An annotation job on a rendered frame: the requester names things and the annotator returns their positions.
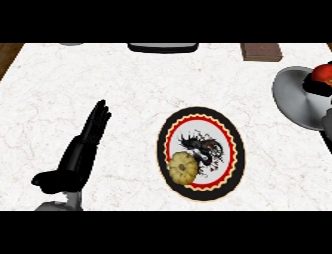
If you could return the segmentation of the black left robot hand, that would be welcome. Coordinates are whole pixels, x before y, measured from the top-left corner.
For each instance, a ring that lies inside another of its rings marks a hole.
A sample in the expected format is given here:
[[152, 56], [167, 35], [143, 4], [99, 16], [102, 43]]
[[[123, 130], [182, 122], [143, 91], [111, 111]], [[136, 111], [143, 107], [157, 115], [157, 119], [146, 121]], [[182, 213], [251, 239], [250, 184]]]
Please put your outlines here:
[[102, 100], [90, 112], [81, 133], [68, 145], [58, 168], [37, 173], [31, 179], [31, 184], [40, 187], [44, 194], [83, 190], [109, 117], [108, 106]]

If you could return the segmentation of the red tomato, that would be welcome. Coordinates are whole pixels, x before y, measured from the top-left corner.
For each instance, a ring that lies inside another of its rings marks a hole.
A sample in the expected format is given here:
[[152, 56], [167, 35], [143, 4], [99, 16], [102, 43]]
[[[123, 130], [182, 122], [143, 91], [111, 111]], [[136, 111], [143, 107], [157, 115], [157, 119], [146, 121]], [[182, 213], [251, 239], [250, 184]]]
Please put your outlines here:
[[312, 80], [323, 82], [332, 88], [332, 64], [323, 64], [313, 70]]

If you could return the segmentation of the grey pan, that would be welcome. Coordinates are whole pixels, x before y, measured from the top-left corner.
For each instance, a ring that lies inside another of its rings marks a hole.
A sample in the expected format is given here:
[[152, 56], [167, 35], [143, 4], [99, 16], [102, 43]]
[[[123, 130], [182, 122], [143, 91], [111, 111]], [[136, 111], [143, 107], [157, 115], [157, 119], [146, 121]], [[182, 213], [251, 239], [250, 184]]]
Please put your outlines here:
[[331, 108], [331, 98], [304, 91], [303, 81], [312, 69], [303, 66], [285, 68], [272, 82], [275, 105], [292, 123], [309, 130], [322, 131], [322, 118]]

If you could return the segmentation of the black red patterned plate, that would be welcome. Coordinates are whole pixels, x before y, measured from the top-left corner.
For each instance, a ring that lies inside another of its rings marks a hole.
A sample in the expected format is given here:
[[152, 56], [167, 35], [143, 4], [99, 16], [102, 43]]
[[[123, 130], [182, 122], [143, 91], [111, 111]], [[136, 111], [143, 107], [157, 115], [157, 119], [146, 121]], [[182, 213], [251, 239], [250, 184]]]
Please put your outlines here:
[[[198, 162], [198, 175], [188, 185], [177, 184], [168, 171], [176, 152], [186, 151]], [[235, 189], [245, 168], [245, 147], [229, 118], [205, 107], [177, 111], [162, 124], [157, 139], [157, 161], [165, 183], [183, 197], [211, 201]]]

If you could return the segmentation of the brown block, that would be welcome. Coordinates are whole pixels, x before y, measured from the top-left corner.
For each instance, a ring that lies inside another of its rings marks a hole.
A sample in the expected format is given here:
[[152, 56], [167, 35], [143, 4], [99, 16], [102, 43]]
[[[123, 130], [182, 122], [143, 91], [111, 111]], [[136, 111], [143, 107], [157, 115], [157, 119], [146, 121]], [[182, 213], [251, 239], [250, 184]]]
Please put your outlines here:
[[279, 43], [241, 43], [245, 61], [279, 62], [282, 50]]

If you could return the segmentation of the yellow round squash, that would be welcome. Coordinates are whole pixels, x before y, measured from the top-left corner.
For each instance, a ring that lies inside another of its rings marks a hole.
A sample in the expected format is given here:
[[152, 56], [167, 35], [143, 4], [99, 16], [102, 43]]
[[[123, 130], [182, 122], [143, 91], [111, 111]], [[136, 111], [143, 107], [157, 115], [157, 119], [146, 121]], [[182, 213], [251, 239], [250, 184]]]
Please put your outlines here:
[[198, 175], [198, 162], [186, 152], [176, 152], [168, 163], [170, 177], [180, 185], [188, 185]]

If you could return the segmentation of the black grey appliance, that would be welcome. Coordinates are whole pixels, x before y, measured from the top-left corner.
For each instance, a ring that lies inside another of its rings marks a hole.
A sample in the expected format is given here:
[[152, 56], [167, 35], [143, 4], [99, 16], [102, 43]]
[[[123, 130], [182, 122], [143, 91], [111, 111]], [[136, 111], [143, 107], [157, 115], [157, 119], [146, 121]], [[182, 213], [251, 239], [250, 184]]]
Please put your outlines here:
[[134, 52], [143, 53], [190, 53], [193, 52], [199, 44], [198, 43], [128, 43], [127, 47]]

